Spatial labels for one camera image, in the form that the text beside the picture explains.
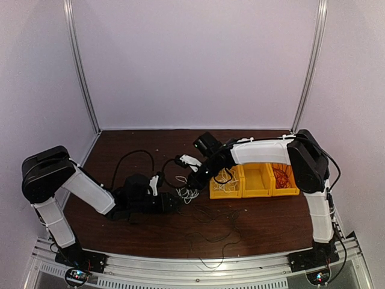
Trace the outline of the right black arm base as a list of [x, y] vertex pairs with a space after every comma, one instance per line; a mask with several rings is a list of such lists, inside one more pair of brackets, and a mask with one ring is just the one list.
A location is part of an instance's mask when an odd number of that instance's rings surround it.
[[289, 254], [291, 272], [315, 269], [339, 261], [339, 254], [333, 244], [314, 243], [308, 250]]

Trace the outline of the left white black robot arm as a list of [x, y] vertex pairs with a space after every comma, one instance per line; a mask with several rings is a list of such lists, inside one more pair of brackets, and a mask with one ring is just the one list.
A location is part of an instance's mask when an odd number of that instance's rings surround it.
[[66, 220], [55, 195], [66, 190], [110, 220], [131, 214], [162, 214], [178, 209], [180, 200], [161, 192], [164, 175], [151, 178], [134, 174], [122, 187], [111, 191], [73, 161], [64, 146], [56, 146], [26, 158], [22, 163], [22, 193], [41, 218], [58, 253], [73, 267], [86, 263], [86, 253]]

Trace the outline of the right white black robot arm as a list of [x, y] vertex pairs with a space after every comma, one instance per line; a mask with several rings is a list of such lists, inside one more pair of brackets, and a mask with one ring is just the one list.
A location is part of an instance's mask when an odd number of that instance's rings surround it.
[[195, 148], [206, 158], [193, 164], [187, 177], [189, 189], [202, 190], [223, 169], [251, 163], [277, 163], [292, 167], [296, 186], [305, 195], [317, 246], [309, 251], [312, 265], [320, 266], [331, 257], [333, 239], [332, 203], [328, 195], [332, 185], [329, 177], [329, 155], [319, 147], [306, 129], [296, 134], [255, 140], [231, 139], [226, 143], [206, 132], [194, 142]]

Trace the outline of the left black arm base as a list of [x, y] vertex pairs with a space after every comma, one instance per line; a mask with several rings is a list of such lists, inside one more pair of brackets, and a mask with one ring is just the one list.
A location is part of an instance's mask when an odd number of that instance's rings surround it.
[[107, 256], [105, 254], [90, 251], [83, 251], [82, 256], [77, 261], [68, 261], [60, 253], [57, 253], [55, 256], [56, 263], [92, 273], [103, 273], [106, 259]]

